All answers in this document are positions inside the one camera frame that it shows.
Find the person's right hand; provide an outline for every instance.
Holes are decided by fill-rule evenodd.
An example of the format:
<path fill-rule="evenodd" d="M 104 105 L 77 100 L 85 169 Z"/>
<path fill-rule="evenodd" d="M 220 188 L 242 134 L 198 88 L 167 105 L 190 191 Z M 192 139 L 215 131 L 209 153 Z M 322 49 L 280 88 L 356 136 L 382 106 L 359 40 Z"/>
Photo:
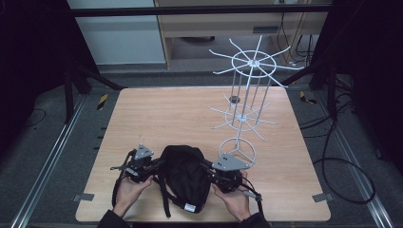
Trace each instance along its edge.
<path fill-rule="evenodd" d="M 248 173 L 244 170 L 240 170 L 243 176 L 242 183 L 246 184 L 246 178 Z M 236 191 L 223 194 L 220 188 L 213 184 L 214 193 L 221 198 L 229 213 L 238 221 L 241 222 L 244 219 L 248 219 L 251 216 L 249 211 L 249 198 L 243 194 L 243 191 L 247 191 L 246 188 L 240 186 Z"/>

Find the black backpack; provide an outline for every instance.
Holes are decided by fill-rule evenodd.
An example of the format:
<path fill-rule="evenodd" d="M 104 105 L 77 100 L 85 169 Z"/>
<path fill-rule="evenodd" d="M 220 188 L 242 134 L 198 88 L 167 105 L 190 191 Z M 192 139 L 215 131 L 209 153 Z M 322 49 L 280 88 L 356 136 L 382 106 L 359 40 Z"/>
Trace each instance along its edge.
<path fill-rule="evenodd" d="M 202 166 L 205 160 L 200 149 L 189 145 L 169 145 L 161 154 L 160 162 L 158 178 L 154 181 L 160 185 L 166 216 L 171 217 L 168 200 L 185 211 L 199 213 L 211 185 Z"/>

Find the wire stand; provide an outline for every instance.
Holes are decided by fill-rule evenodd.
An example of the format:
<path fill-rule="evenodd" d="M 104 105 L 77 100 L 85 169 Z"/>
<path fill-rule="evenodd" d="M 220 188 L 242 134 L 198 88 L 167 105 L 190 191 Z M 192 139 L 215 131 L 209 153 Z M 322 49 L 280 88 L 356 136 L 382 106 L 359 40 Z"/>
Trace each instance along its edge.
<path fill-rule="evenodd" d="M 253 131 L 261 140 L 266 141 L 256 128 L 259 123 L 276 124 L 275 122 L 260 119 L 261 111 L 270 105 L 270 103 L 266 103 L 269 87 L 272 84 L 272 81 L 279 86 L 287 87 L 277 81 L 273 77 L 273 74 L 276 72 L 277 68 L 292 70 L 303 68 L 278 66 L 274 57 L 287 51 L 289 47 L 278 53 L 269 55 L 259 51 L 261 36 L 255 50 L 242 50 L 234 44 L 231 39 L 229 39 L 229 41 L 239 50 L 239 52 L 233 56 L 219 54 L 210 49 L 210 52 L 214 55 L 231 59 L 232 65 L 231 68 L 219 72 L 215 71 L 213 72 L 214 74 L 234 71 L 231 96 L 228 98 L 223 95 L 224 99 L 228 102 L 228 108 L 222 111 L 210 107 L 211 110 L 224 114 L 225 119 L 225 123 L 215 126 L 213 129 L 229 125 L 238 132 L 236 138 L 230 138 L 221 144 L 219 149 L 220 158 L 213 163 L 215 168 L 222 171 L 248 169 L 256 162 L 257 152 L 254 146 L 247 140 L 241 138 L 240 133 L 244 131 Z M 264 89 L 264 95 L 262 101 L 258 102 L 257 94 L 261 87 Z M 226 145 L 229 143 L 235 143 L 235 148 L 227 150 L 228 146 Z M 243 161 L 239 161 L 233 156 L 240 157 Z"/>

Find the wooden table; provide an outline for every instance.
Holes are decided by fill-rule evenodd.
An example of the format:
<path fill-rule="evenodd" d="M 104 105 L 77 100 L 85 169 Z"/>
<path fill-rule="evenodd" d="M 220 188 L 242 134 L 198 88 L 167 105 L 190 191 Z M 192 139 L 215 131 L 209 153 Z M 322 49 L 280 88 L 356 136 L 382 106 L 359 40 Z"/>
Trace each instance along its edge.
<path fill-rule="evenodd" d="M 258 91 L 257 102 L 262 99 Z M 92 168 L 85 193 L 94 194 L 93 201 L 80 202 L 76 218 L 98 221 L 111 209 L 111 196 L 119 172 L 109 170 L 123 163 L 126 154 L 139 143 L 154 151 L 159 158 L 170 144 L 198 147 L 214 162 L 222 142 L 237 136 L 237 131 L 225 123 L 223 114 L 209 107 L 226 110 L 223 94 L 231 95 L 231 87 L 160 87 L 127 88 L 122 90 L 106 130 L 104 140 Z M 263 109 L 256 130 L 241 136 L 251 142 L 257 162 L 247 170 L 248 179 L 263 197 L 264 215 L 269 221 L 325 221 L 330 218 L 326 201 L 314 202 L 312 196 L 322 193 L 305 142 L 287 93 L 282 87 L 270 87 L 268 107 Z M 251 213 L 258 211 L 250 200 Z M 234 221 L 224 203 L 210 195 L 199 214 L 183 211 L 170 202 L 172 217 L 163 211 L 163 201 L 155 182 L 143 192 L 127 212 L 125 220 L 137 221 Z"/>

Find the gray floor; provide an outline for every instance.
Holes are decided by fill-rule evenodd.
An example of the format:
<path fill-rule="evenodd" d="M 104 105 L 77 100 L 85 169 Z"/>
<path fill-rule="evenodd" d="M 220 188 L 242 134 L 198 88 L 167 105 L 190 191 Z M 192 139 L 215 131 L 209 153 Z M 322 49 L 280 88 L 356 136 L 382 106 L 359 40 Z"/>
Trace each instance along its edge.
<path fill-rule="evenodd" d="M 234 38 L 242 48 L 254 49 L 257 37 Z M 228 46 L 227 37 L 217 37 L 211 43 L 188 43 L 175 41 L 172 67 L 159 72 L 107 74 L 107 78 L 122 86 L 224 86 L 232 83 L 232 75 L 213 75 L 214 70 L 225 69 L 222 59 L 212 58 L 208 49 L 230 54 L 234 51 Z M 266 39 L 262 48 L 272 53 L 273 44 Z M 278 72 L 278 79 L 292 75 L 290 70 Z M 78 203 L 71 200 L 74 194 L 84 191 L 86 180 L 97 155 L 97 147 L 102 142 L 108 120 L 119 96 L 114 91 L 97 82 L 91 81 L 93 89 L 85 96 L 85 102 L 77 124 L 68 137 L 63 153 L 54 168 L 42 197 L 37 202 L 29 225 L 32 227 L 87 227 L 75 219 Z M 299 92 L 304 90 L 309 98 L 321 100 L 326 89 L 311 92 L 306 89 L 309 77 L 298 80 L 293 88 L 287 90 L 299 123 L 326 115 L 321 104 L 303 102 Z M 108 94 L 103 110 L 96 110 L 102 95 Z M 75 92 L 75 98 L 81 96 Z M 338 105 L 349 102 L 341 97 Z M 27 122 L 20 137 L 13 143 L 12 157 L 2 162 L 0 173 L 0 227 L 9 227 L 10 222 L 21 208 L 31 186 L 41 172 L 48 154 L 62 131 L 65 118 L 64 88 L 57 87 L 42 94 L 36 101 L 37 109 Z M 359 161 L 359 165 L 374 181 L 377 197 L 382 202 L 394 227 L 403 227 L 403 178 L 392 163 L 376 158 L 375 148 L 364 131 L 358 117 L 348 108 L 338 116 L 340 132 L 348 142 L 349 148 Z M 329 122 L 302 130 L 312 161 L 321 157 L 326 137 L 312 136 L 327 134 Z M 333 133 L 327 148 L 327 156 L 344 158 L 343 147 Z M 320 164 L 316 165 L 319 181 L 325 193 L 331 193 L 321 173 Z M 343 196 L 362 200 L 352 169 L 338 162 L 326 162 L 326 174 L 332 186 Z M 297 227 L 392 227 L 376 224 L 368 205 L 356 205 L 335 196 L 329 201 L 332 217 L 323 223 L 297 222 Z M 288 222 L 274 222 L 274 227 L 290 227 Z"/>

